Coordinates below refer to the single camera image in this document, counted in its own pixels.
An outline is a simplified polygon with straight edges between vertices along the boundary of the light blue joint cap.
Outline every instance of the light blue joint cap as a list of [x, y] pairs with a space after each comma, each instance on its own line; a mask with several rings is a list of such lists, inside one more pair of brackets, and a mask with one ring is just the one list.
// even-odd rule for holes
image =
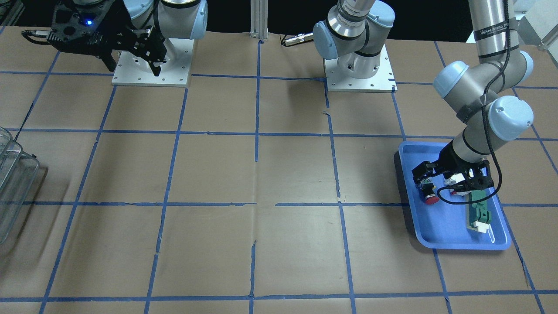
[[190, 39], [202, 39], [205, 36], [205, 30], [208, 25], [208, 3], [206, 0], [201, 0], [198, 5], [198, 12], [192, 27], [192, 34]]
[[124, 5], [132, 20], [145, 13], [153, 5], [153, 0], [124, 0]]
[[382, 27], [392, 28], [395, 21], [395, 12], [389, 5], [376, 0], [370, 9], [368, 18]]
[[515, 96], [498, 98], [488, 110], [490, 128], [504, 141], [515, 140], [533, 124], [533, 118], [529, 104]]
[[314, 45], [316, 50], [325, 60], [333, 60], [338, 57], [337, 47], [333, 40], [333, 35], [329, 32], [327, 25], [324, 21], [314, 25]]
[[533, 73], [533, 68], [535, 67], [535, 64], [533, 62], [533, 58], [531, 58], [531, 56], [528, 53], [526, 53], [523, 50], [520, 50], [519, 52], [523, 55], [525, 61], [527, 62], [527, 69], [525, 70], [525, 75], [520, 80], [521, 83], [522, 81], [526, 80], [531, 75], [531, 73]]
[[454, 61], [438, 73], [434, 79], [434, 88], [438, 94], [445, 98], [469, 69], [463, 61]]

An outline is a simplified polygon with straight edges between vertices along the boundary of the red button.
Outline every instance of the red button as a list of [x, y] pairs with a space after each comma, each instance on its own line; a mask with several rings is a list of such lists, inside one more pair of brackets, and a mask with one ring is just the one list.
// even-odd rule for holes
[[440, 200], [440, 199], [438, 198], [438, 196], [431, 196], [431, 197], [425, 199], [424, 202], [425, 202], [427, 205], [432, 205], [432, 204], [438, 203], [439, 200]]

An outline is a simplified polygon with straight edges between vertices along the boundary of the grid square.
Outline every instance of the grid square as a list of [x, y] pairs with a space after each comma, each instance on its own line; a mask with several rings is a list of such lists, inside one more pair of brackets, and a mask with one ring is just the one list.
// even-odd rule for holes
[[191, 73], [256, 75], [258, 42], [258, 39], [251, 38], [248, 33], [206, 32], [203, 40], [195, 41]]
[[[47, 72], [56, 56], [56, 49], [46, 45], [35, 45], [21, 36], [21, 31], [29, 27], [10, 26], [4, 28], [0, 36], [0, 47], [9, 50], [0, 54], [0, 70]], [[33, 30], [48, 30], [33, 27]]]
[[558, 128], [556, 127], [558, 90], [517, 88], [516, 92], [519, 98], [526, 101], [533, 109], [535, 114], [533, 125], [539, 136], [558, 139]]
[[328, 98], [336, 134], [401, 135], [391, 94], [329, 92]]
[[351, 313], [347, 299], [256, 300], [254, 314], [339, 314]]
[[438, 49], [446, 65], [454, 61], [463, 61], [471, 68], [479, 64], [477, 45], [465, 42], [438, 41]]
[[506, 214], [535, 287], [558, 289], [556, 209], [506, 207]]
[[529, 289], [513, 245], [495, 252], [438, 250], [438, 256], [448, 291]]
[[17, 314], [37, 314], [41, 308], [40, 302], [5, 302], [0, 303], [1, 313], [17, 313]]
[[112, 89], [108, 77], [51, 75], [25, 126], [96, 130]]
[[249, 205], [167, 207], [153, 295], [248, 295], [253, 220]]
[[0, 256], [0, 297], [45, 295], [70, 212], [71, 206], [31, 207], [15, 246]]
[[45, 75], [0, 74], [0, 95], [2, 95], [0, 126], [3, 128], [21, 126], [44, 80]]
[[163, 201], [174, 142], [172, 134], [104, 133], [80, 200]]
[[445, 313], [446, 300], [434, 298], [370, 298], [357, 299], [357, 313], [375, 314], [431, 314]]
[[254, 132], [256, 80], [192, 77], [183, 131]]
[[327, 134], [325, 109], [323, 82], [268, 79], [260, 82], [260, 132]]
[[451, 297], [454, 314], [540, 314], [533, 295]]
[[344, 207], [355, 293], [441, 292], [432, 250], [407, 232], [401, 207]]
[[254, 137], [181, 135], [170, 202], [254, 202]]
[[256, 215], [255, 296], [348, 293], [338, 207], [264, 207]]
[[393, 155], [401, 142], [401, 139], [336, 137], [341, 200], [399, 203]]
[[150, 314], [246, 314], [248, 301], [156, 301]]
[[[113, 51], [112, 57], [118, 61], [118, 52]], [[62, 73], [111, 73], [103, 61], [94, 56], [60, 53], [52, 69]]]
[[548, 51], [540, 51], [534, 45], [521, 46], [533, 58], [533, 73], [519, 86], [551, 86], [558, 87], [558, 68], [552, 61]]
[[104, 128], [176, 131], [184, 93], [184, 88], [120, 86]]
[[541, 299], [545, 314], [558, 314], [558, 295], [539, 294], [538, 297]]
[[161, 207], [78, 207], [50, 295], [145, 296]]
[[395, 98], [406, 135], [455, 136], [465, 128], [430, 85], [400, 85]]
[[[503, 184], [498, 195], [502, 203], [558, 203], [556, 172], [538, 141], [512, 141], [496, 151], [502, 169]], [[492, 178], [497, 184], [494, 162]]]
[[18, 142], [37, 155], [46, 177], [36, 201], [73, 202], [95, 144], [96, 133], [21, 132]]
[[145, 302], [49, 302], [45, 314], [138, 314], [143, 312]]
[[284, 47], [281, 35], [269, 34], [261, 45], [261, 75], [285, 78], [323, 78], [324, 59], [314, 43]]
[[260, 136], [257, 203], [337, 202], [328, 137]]
[[443, 69], [431, 41], [386, 40], [386, 49], [398, 82], [432, 83]]

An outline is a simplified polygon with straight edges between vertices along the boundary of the metal base plate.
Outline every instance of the metal base plate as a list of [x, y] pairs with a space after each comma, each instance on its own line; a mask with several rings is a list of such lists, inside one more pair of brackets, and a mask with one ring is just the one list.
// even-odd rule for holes
[[345, 75], [337, 66], [337, 59], [324, 60], [328, 90], [332, 92], [391, 93], [397, 90], [386, 46], [382, 48], [382, 61], [378, 72], [368, 79], [356, 79]]
[[194, 40], [170, 39], [176, 48], [176, 60], [161, 65], [161, 74], [154, 76], [147, 62], [123, 51], [112, 77], [113, 85], [187, 87], [194, 52]]

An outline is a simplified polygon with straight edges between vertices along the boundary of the plastic tray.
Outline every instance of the plastic tray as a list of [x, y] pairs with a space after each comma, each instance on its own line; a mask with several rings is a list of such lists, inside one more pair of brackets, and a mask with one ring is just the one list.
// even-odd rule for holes
[[[427, 205], [422, 201], [421, 193], [413, 181], [412, 170], [425, 160], [438, 159], [438, 154], [445, 145], [447, 144], [435, 142], [403, 142], [399, 146], [405, 187], [419, 242], [432, 249], [507, 249], [511, 245], [509, 230], [497, 196], [487, 200], [488, 209], [492, 211], [492, 222], [486, 234], [466, 227], [466, 205], [451, 205], [443, 201]], [[433, 178], [432, 181], [437, 187], [444, 186], [442, 175]], [[492, 193], [493, 189], [488, 189], [487, 192]], [[449, 196], [449, 193], [443, 195], [450, 201], [466, 201], [463, 196]]]
[[6, 240], [38, 169], [37, 159], [21, 153], [4, 188], [0, 190], [0, 244]]

